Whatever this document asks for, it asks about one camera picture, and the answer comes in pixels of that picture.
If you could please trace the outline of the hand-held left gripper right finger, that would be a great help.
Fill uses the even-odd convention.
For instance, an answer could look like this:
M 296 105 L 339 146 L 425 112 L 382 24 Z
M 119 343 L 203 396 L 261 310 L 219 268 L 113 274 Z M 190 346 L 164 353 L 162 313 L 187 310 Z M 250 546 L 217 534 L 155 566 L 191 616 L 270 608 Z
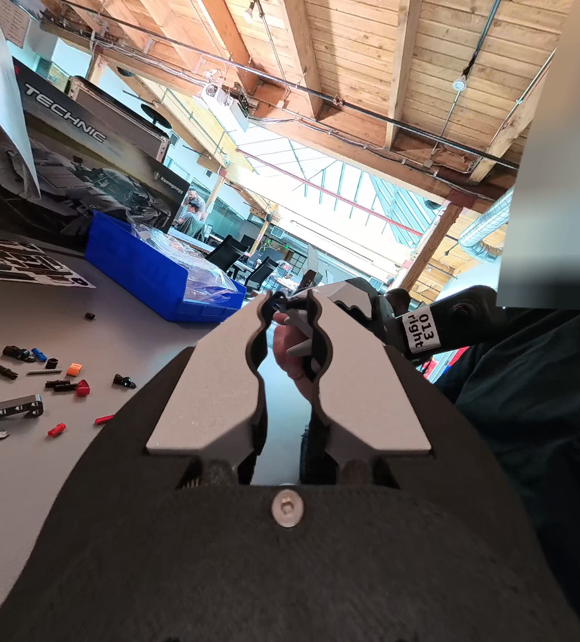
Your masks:
M 430 456 L 430 439 L 386 345 L 318 290 L 307 294 L 307 321 L 314 400 L 306 481 L 335 482 L 354 462 L 373 470 L 380 459 Z

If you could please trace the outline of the black office chair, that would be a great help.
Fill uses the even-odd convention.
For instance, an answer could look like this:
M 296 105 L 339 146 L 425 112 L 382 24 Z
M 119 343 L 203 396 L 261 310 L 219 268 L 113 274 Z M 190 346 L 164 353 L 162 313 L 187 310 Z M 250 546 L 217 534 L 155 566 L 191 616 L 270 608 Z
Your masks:
M 248 248 L 246 245 L 237 241 L 231 235 L 228 235 L 211 253 L 206 256 L 206 261 L 227 274 L 229 269 L 247 252 L 247 250 Z
M 256 296 L 256 293 L 262 290 L 263 284 L 266 279 L 278 268 L 278 261 L 273 261 L 270 257 L 266 257 L 261 264 L 256 267 L 246 279 L 244 287 L 246 288 L 246 295 L 248 297 Z

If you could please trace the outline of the grey lego beam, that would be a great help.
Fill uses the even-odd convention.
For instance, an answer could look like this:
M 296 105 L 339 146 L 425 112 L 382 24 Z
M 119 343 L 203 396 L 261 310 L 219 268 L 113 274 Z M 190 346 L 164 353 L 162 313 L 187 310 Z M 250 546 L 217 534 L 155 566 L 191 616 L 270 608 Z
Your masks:
M 25 415 L 28 418 L 44 414 L 44 404 L 40 395 L 31 395 L 0 401 L 0 420 L 15 415 Z

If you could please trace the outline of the clear plastic bags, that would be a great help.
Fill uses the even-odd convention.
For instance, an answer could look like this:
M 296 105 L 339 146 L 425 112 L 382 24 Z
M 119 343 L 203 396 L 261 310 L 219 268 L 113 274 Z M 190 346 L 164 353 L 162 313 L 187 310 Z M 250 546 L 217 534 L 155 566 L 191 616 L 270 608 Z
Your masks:
M 185 300 L 227 306 L 232 295 L 240 294 L 225 271 L 189 244 L 144 223 L 133 222 L 131 226 L 133 236 L 187 271 Z

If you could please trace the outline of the person's right hand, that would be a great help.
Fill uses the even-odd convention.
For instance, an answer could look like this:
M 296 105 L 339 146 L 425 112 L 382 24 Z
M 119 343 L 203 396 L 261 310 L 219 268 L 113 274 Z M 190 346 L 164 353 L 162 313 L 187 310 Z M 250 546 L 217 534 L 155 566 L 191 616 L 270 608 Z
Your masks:
M 294 382 L 294 385 L 297 387 L 302 397 L 312 404 L 316 398 L 316 390 L 313 382 L 309 380 L 304 371 L 302 358 L 277 356 L 277 312 L 274 313 L 272 320 L 276 324 L 272 341 L 272 353 L 276 363 Z

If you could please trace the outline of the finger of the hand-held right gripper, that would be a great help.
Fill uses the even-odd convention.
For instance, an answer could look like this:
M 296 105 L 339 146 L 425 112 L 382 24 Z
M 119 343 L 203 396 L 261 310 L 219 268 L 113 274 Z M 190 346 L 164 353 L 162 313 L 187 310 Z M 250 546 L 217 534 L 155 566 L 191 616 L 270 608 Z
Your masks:
M 312 353 L 313 331 L 307 312 L 290 309 L 277 312 L 277 356 L 308 357 Z
M 342 281 L 315 287 L 315 291 L 340 307 L 360 324 L 373 320 L 372 298 L 366 290 Z

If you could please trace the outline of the large silver air duct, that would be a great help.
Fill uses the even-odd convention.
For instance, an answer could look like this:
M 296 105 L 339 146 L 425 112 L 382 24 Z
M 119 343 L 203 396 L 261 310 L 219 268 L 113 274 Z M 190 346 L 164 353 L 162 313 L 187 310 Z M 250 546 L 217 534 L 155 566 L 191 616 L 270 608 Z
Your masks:
M 458 239 L 459 246 L 471 258 L 492 264 L 501 256 L 501 247 L 488 245 L 485 239 L 495 230 L 508 223 L 513 192 L 514 188 L 511 187 L 460 234 Z

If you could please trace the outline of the wooden support post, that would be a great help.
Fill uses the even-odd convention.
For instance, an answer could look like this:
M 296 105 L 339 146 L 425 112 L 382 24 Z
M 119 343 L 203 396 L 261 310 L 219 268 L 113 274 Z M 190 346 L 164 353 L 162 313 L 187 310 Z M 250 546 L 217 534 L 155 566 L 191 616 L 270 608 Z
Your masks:
M 414 259 L 407 269 L 402 268 L 393 282 L 394 288 L 400 288 L 410 292 L 416 281 L 426 269 L 434 253 L 446 237 L 449 229 L 458 219 L 463 211 L 461 204 L 451 201 L 444 203 L 441 212 L 438 213 L 431 227 L 426 231 L 422 240 L 416 248 Z

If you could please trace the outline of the lego sticker sheet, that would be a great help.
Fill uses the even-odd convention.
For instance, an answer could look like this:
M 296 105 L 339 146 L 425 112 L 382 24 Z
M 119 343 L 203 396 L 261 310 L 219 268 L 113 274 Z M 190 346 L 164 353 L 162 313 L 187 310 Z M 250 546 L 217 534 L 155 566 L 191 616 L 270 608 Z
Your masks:
M 33 243 L 0 238 L 0 281 L 70 288 L 95 286 Z

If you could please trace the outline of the person's black shirt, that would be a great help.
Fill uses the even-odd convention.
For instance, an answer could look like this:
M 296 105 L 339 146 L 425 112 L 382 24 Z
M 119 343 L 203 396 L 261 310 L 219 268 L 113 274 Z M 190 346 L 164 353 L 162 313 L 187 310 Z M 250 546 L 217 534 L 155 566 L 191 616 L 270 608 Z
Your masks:
M 435 386 L 494 453 L 580 617 L 580 311 L 503 311 Z

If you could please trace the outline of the grey flight case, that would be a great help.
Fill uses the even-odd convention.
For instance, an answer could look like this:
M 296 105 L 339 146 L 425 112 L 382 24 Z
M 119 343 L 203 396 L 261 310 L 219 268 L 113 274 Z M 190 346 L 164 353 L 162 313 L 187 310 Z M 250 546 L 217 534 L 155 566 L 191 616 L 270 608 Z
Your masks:
M 66 93 L 70 99 L 149 156 L 160 163 L 164 161 L 170 137 L 156 124 L 80 76 L 70 76 Z

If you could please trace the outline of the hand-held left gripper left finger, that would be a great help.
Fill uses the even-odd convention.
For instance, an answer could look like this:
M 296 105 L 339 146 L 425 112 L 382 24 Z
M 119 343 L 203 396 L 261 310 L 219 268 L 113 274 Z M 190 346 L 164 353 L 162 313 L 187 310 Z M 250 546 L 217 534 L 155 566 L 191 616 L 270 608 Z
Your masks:
M 197 342 L 147 441 L 150 455 L 218 461 L 238 483 L 251 483 L 267 438 L 258 369 L 273 315 L 272 295 L 264 291 Z

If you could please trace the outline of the black lego set box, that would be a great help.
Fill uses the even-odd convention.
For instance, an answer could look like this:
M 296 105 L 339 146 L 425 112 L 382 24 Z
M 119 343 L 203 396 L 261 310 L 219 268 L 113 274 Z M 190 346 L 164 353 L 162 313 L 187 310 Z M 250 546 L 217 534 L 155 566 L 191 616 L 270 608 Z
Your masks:
M 13 58 L 39 197 L 0 140 L 0 230 L 84 251 L 95 213 L 168 231 L 189 182 Z

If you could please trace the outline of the blue plastic bin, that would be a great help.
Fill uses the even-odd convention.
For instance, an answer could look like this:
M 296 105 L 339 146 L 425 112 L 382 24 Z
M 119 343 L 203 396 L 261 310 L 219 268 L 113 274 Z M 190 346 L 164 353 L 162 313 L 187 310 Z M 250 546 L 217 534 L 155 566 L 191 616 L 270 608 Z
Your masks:
M 241 309 L 245 287 L 227 306 L 184 299 L 188 273 L 133 236 L 132 226 L 95 212 L 85 259 L 169 322 L 219 323 Z

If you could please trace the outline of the white ceiling projector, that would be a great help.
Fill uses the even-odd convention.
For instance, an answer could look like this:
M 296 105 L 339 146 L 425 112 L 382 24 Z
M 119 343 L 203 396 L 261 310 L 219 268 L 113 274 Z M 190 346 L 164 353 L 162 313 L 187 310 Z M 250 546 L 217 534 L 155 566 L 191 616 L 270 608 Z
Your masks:
M 229 132 L 247 132 L 249 112 L 237 98 L 225 92 L 221 86 L 207 83 L 200 93 L 201 101 L 217 121 Z

